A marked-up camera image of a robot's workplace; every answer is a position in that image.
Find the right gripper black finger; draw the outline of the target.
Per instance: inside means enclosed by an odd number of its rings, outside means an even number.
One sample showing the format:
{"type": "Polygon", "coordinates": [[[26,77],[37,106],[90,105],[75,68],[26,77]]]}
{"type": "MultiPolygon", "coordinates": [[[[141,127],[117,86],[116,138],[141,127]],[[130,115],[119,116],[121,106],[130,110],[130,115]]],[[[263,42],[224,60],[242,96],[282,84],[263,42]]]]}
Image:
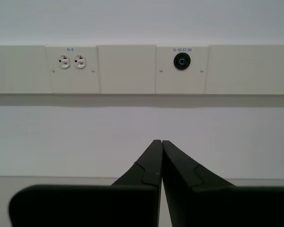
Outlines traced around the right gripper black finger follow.
{"type": "Polygon", "coordinates": [[[9,202],[14,227],[156,227],[162,142],[154,140],[110,186],[33,185],[9,202]]]}
{"type": "Polygon", "coordinates": [[[168,140],[162,179],[174,227],[284,227],[284,186],[235,186],[168,140]]]}

